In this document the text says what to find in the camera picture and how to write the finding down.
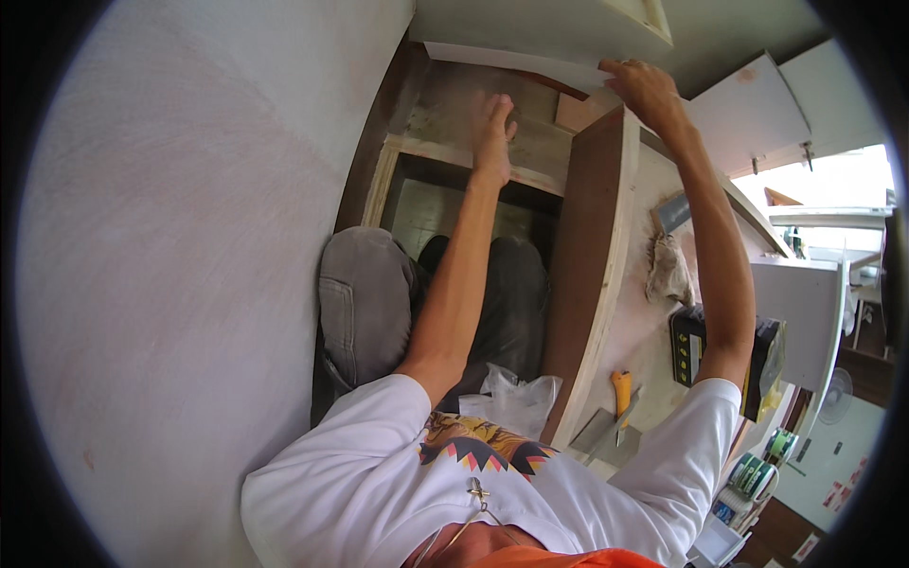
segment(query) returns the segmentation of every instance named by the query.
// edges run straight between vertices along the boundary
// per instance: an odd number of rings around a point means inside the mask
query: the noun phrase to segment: gray pants
[[[324,364],[343,394],[390,374],[406,355],[410,330],[447,239],[434,237],[420,264],[384,229],[351,227],[325,247],[319,274]],[[456,397],[479,392],[486,362],[533,380],[540,367],[549,283],[536,248],[515,237],[495,239],[483,311],[461,382],[440,409],[457,412]]]

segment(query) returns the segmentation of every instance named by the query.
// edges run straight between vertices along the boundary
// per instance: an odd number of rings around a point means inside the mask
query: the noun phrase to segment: white t-shirt
[[[502,523],[552,552],[619,547],[682,566],[740,402],[728,381],[696,384],[607,483],[496,424],[431,413],[423,387],[393,374],[339,398],[321,424],[249,474],[243,525],[266,567],[397,567],[440,527],[477,511],[467,492],[476,477]]]

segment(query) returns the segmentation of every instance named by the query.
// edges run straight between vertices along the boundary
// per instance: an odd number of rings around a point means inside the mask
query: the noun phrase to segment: white wall
[[[853,397],[843,420],[831,426],[821,421],[814,423],[808,435],[811,443],[802,461],[797,462],[795,458],[804,447],[805,439],[799,440],[789,461],[805,476],[788,465],[781,468],[780,484],[774,497],[829,533],[839,513],[825,508],[824,498],[834,481],[846,484],[862,456],[871,454],[883,421],[883,408]],[[834,453],[838,443],[843,446],[839,453]]]
[[[309,421],[315,278],[409,0],[114,3],[25,190],[17,316],[121,565],[246,566],[244,476]]]

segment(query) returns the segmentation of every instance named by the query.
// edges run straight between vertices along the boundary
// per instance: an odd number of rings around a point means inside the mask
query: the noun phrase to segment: yellow knife handle
[[[631,373],[613,371],[612,376],[609,378],[615,387],[615,418],[617,420],[624,411],[628,410],[628,405],[631,404]],[[622,428],[627,425],[628,421],[625,420]]]

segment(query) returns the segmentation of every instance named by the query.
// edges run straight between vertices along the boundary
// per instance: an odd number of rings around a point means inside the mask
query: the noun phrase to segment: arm
[[[604,59],[608,82],[675,156],[694,224],[707,347],[695,380],[722,377],[742,390],[754,344],[754,282],[742,236],[716,180],[701,135],[682,107],[675,83],[651,65]]]
[[[517,124],[506,130],[505,119],[513,108],[508,95],[494,95],[484,104],[478,94],[474,101],[474,171],[407,356],[395,370],[421,384],[433,407],[461,380],[480,321],[495,206],[511,172],[508,141]]]

